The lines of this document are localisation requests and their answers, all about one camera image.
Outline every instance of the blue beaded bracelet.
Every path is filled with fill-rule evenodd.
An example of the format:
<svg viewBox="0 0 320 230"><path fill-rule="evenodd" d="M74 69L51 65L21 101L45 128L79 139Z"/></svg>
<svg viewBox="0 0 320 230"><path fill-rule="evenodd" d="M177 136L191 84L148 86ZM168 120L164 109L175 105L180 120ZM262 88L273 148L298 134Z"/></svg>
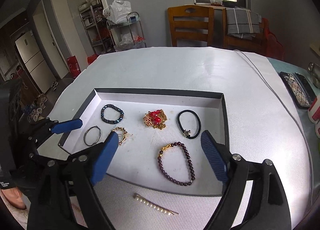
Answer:
<svg viewBox="0 0 320 230"><path fill-rule="evenodd" d="M107 120L106 118L104 118L104 110L106 110L108 107L110 107L110 108L112 108L112 109L114 109L114 110L116 110L117 112L120 113L120 117L119 117L117 120ZM105 122L105 123L117 124L117 123L120 123L120 122L122 121L123 117L124 117L124 112L123 112L120 108L114 106L113 104L106 104L106 105L101 109L101 120L102 120L103 122Z"/></svg>

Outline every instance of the jewelry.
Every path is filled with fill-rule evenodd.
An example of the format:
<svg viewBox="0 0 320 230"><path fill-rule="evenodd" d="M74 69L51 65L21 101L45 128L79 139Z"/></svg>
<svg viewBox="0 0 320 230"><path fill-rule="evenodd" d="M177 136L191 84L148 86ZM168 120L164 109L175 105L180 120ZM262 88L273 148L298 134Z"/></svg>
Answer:
<svg viewBox="0 0 320 230"><path fill-rule="evenodd" d="M197 132L194 136L192 136L192 137L190 136L191 131L190 131L190 130L186 131L185 129L183 129L183 128L182 128L182 125L181 125L181 123L180 123L180 115L182 115L184 112L191 112L192 114L194 114L195 117L197 118L197 121L198 121L198 124L199 124L198 132ZM177 116L177 121L178 121L178 125L179 125L179 127L180 127L183 135L184 135L186 138L188 138L188 139L195 139L195 138L198 137L198 135L199 135L199 133L200 133L200 131L201 131L201 122L200 122L199 116L198 116L194 111L192 111L192 110L183 110L182 112L180 112L180 113L178 114L178 116Z"/></svg>
<svg viewBox="0 0 320 230"><path fill-rule="evenodd" d="M159 212L163 212L163 213L167 214L168 216L169 215L178 215L177 212L173 212L173 211L171 211L169 209L165 209L163 207L160 207L160 206L150 202L149 200L143 198L142 196L140 196L138 194L134 194L133 197L134 197L134 199L140 201L140 203L143 203L143 204L145 204L145 205L147 205L149 207L152 207L153 209L155 209L155 210L157 210Z"/></svg>
<svg viewBox="0 0 320 230"><path fill-rule="evenodd" d="M112 132L116 131L116 130L121 130L123 131L123 134L119 134L119 135L122 135L122 140L119 142L119 145L121 145L127 138L127 136L132 136L133 134L128 134L128 132L124 129L124 127L117 127L117 128L114 128L113 130L111 130Z"/></svg>
<svg viewBox="0 0 320 230"><path fill-rule="evenodd" d="M170 176L164 171L164 168L163 168L163 166L162 166L162 160L161 160L162 154L163 154L163 152L164 152L166 149L168 149L168 148L170 148L170 147L174 147L174 146L180 146L180 147L183 149L183 151L184 151L184 153L185 153L185 155L186 155L186 158L187 158L187 160L188 160L188 166L189 166L190 174L191 174L191 181L189 181L189 182L179 182L178 180L175 180L175 179L173 179L172 177L170 177ZM163 175L164 175L168 180L170 180L171 182L173 182L173 183L175 183L175 184L177 184L177 185L180 185L180 186L188 186L188 185L189 185L189 186L190 186L190 185L192 184L192 182L196 179L196 178L195 178L195 172L194 172L194 170L193 170L192 163L191 163L190 156L189 156L189 153L188 153L188 151L187 151L187 148L186 148L186 147L184 146L184 144L181 143L181 142L170 143L170 144L168 144L167 146L162 147L162 148L161 148L161 151L159 151L158 163L159 163L159 169L161 170L161 172L163 173Z"/></svg>
<svg viewBox="0 0 320 230"><path fill-rule="evenodd" d="M116 110L117 112L120 113L120 117L118 120L107 120L104 118L104 110L106 110L108 107L112 108L113 110ZM123 119L124 116L124 112L119 108L114 106L113 104L106 104L104 107L102 107L101 109L101 120L105 123L109 123L109 124L117 124L120 123Z"/></svg>
<svg viewBox="0 0 320 230"><path fill-rule="evenodd" d="M164 114L164 111L160 109L154 112L149 111L145 114L143 120L147 127L152 126L153 128L162 130L165 128L164 122L167 120L167 116Z"/></svg>
<svg viewBox="0 0 320 230"><path fill-rule="evenodd" d="M86 136L87 136L87 133L88 133L91 129L93 129L93 128L98 128L98 130L99 130L99 137L97 138L97 140L96 140L93 144L89 145L89 144L87 144L87 143L85 142L85 138L86 138ZM101 137L101 130L100 130L100 128L99 128L98 126L92 126L92 127L90 127L88 130L85 131L85 133L84 133L84 135L83 135L83 141L84 141L84 144L85 144L85 145L87 145L87 146L93 146L93 145L96 145L96 144L98 143L98 141L100 140L100 137Z"/></svg>

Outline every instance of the round gold hairpin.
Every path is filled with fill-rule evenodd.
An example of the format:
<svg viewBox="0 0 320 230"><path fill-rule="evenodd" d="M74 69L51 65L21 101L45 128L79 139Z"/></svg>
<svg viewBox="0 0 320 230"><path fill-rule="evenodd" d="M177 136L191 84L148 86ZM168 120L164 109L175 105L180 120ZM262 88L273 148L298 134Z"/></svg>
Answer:
<svg viewBox="0 0 320 230"><path fill-rule="evenodd" d="M124 129L124 127L116 127L111 131L114 132L114 131L117 131L117 130L123 131L122 134L119 134L119 135L122 135L122 139L119 142L119 145L121 145L126 140L127 136L133 136L133 134L128 134L128 132Z"/></svg>
<svg viewBox="0 0 320 230"><path fill-rule="evenodd" d="M149 127L152 126L153 128L158 128L162 130L165 128L165 121L167 120L167 116L165 115L162 109L156 110L154 112L148 112L145 114L143 118L144 124Z"/></svg>

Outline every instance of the blue gripper pad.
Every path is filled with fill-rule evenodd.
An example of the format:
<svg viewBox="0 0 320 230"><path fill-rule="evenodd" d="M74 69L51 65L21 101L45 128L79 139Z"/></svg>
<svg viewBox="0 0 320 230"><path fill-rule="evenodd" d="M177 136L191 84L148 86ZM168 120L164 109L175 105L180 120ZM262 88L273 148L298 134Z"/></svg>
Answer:
<svg viewBox="0 0 320 230"><path fill-rule="evenodd" d="M65 122L60 122L55 124L51 128L51 132L59 134L59 133L65 133L65 132L70 132L76 129L79 129L82 127L82 120L80 119L73 119Z"/></svg>
<svg viewBox="0 0 320 230"><path fill-rule="evenodd" d="M203 132L201 134L201 147L207 157L214 174L218 181L223 183L228 182L228 168L212 140Z"/></svg>
<svg viewBox="0 0 320 230"><path fill-rule="evenodd" d="M106 139L106 145L101 151L96 162L92 166L91 184L94 186L101 181L106 174L108 167L116 153L119 145L119 136L116 132L111 132Z"/></svg>

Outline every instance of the box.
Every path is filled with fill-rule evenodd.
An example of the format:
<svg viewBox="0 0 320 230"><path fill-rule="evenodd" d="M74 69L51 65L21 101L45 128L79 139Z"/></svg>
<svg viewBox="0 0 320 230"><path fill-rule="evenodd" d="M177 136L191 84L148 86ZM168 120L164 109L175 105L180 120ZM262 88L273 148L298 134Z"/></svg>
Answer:
<svg viewBox="0 0 320 230"><path fill-rule="evenodd" d="M101 120L101 109L105 104L113 104L124 111L124 119L114 125ZM163 130L146 127L143 117L148 111L163 109L168 120ZM183 110L193 110L201 121L201 132L209 130L218 143L229 147L227 111L222 93L145 89L145 88L96 88L84 101L74 119L80 118L83 126L61 137L58 145L68 153L76 153L85 148L83 136L86 130L97 125L101 129L104 141L115 127L124 127L129 134L108 168L111 176L143 187L170 193L191 195L221 195L222 183L219 182L207 161L202 148L201 136L196 139L184 137L177 123L177 115ZM119 113L108 108L105 118L116 120ZM185 112L180 117L184 129L191 130L191 136L197 132L196 117ZM95 142L99 131L92 129L86 142ZM174 142L182 142L189 151L196 180L191 186L179 186L167 180L160 172L157 157L160 149ZM182 149L174 147L164 152L163 167L174 179L187 182L190 175Z"/></svg>

